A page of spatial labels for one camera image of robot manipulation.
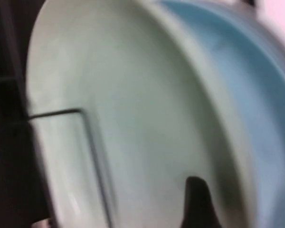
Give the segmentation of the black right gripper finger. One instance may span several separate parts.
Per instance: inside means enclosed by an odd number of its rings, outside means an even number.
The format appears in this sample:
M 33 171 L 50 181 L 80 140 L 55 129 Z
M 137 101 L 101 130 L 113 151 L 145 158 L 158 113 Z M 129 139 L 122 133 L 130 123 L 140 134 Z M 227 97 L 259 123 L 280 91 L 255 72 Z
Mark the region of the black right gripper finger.
M 195 176 L 186 179 L 182 228 L 220 228 L 207 183 Z

